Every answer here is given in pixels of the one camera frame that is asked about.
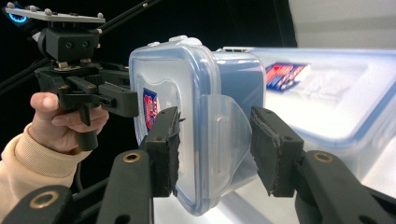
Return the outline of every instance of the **sweater cuff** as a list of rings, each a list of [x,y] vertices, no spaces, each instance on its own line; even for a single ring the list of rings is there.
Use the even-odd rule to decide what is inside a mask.
[[[87,158],[90,152],[65,155],[37,143],[28,133],[31,124],[24,129],[15,148],[15,157],[22,166],[39,175],[63,178],[76,171],[77,164]]]

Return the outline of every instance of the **brass insert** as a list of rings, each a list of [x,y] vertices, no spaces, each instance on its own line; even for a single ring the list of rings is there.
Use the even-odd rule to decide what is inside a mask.
[[[317,161],[327,162],[327,163],[332,162],[332,156],[329,156],[326,153],[318,152],[315,153],[314,157],[315,159],[317,159]]]
[[[122,159],[125,162],[136,162],[136,161],[140,160],[140,154],[131,152],[129,154],[126,154]]]
[[[36,195],[29,205],[31,208],[40,209],[54,203],[58,198],[59,193],[57,191],[46,191]]]

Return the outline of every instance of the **hand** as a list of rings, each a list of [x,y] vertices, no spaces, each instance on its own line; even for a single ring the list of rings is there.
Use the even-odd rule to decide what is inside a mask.
[[[76,132],[101,132],[108,120],[108,112],[100,106],[90,109],[91,126],[82,123],[78,111],[63,114],[58,97],[50,92],[39,92],[32,96],[30,105],[35,117],[28,130],[37,143],[63,154],[78,153]]]

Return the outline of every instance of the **blue light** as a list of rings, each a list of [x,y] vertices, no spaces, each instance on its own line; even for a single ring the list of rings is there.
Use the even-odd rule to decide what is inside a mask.
[[[27,17],[13,15],[11,13],[8,13],[8,16],[11,18],[12,21],[15,21],[17,23],[24,23],[27,21]]]

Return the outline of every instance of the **screw hole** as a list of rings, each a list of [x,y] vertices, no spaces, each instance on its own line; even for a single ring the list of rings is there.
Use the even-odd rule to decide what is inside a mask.
[[[315,157],[315,159],[317,159],[317,161],[327,162],[327,163],[332,162],[332,157],[327,155],[327,154],[325,154],[325,153],[321,153],[321,152],[316,153],[314,155],[314,157]]]
[[[359,216],[359,220],[364,224],[376,224],[376,221],[367,216]]]
[[[122,159],[125,162],[135,162],[135,161],[140,160],[140,154],[133,152],[133,153],[125,155]]]
[[[129,223],[130,220],[131,220],[131,218],[129,216],[121,215],[116,218],[116,221],[114,223],[115,224],[127,224],[127,223]]]
[[[67,49],[72,49],[74,47],[74,44],[72,42],[67,42],[66,43],[66,48]]]
[[[32,201],[30,201],[30,207],[34,209],[40,209],[47,207],[54,203],[59,198],[57,191],[51,190],[36,195]]]
[[[84,49],[87,49],[89,46],[90,46],[90,42],[89,42],[89,41],[84,41],[84,42],[82,43],[82,47],[83,47]]]

